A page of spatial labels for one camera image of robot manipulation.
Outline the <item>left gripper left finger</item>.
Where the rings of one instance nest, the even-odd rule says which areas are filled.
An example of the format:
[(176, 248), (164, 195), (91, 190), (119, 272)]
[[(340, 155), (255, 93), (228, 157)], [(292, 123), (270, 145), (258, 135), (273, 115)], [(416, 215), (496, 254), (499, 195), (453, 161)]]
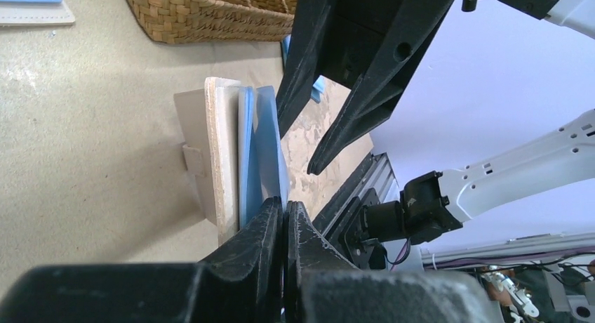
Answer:
[(200, 322), (279, 319), (282, 227), (281, 199), (266, 199), (246, 227), (200, 261)]

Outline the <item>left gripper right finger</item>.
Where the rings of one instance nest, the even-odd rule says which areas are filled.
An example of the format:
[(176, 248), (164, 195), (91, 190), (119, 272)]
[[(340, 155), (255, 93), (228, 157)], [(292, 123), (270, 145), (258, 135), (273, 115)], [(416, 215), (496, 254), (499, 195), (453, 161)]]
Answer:
[(289, 202), (284, 218), (286, 262), (283, 304), (287, 322), (340, 322), (347, 316), (341, 273), (354, 265), (313, 226), (302, 202)]

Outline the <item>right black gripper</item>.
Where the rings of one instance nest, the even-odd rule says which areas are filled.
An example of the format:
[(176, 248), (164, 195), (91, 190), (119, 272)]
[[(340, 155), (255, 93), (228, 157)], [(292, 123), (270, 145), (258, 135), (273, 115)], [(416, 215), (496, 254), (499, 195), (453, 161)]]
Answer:
[(297, 0), (276, 95), (284, 137), (321, 74), (350, 90), (314, 151), (319, 175), (348, 145), (391, 117), (454, 0)]

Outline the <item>beige snap card holder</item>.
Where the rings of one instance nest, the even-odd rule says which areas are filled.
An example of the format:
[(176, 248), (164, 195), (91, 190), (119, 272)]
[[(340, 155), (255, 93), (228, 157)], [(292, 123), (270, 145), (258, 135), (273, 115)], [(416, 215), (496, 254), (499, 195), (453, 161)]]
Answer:
[(176, 93), (182, 153), (199, 207), (223, 244), (278, 197), (286, 209), (289, 179), (273, 86), (208, 77), (202, 89)]

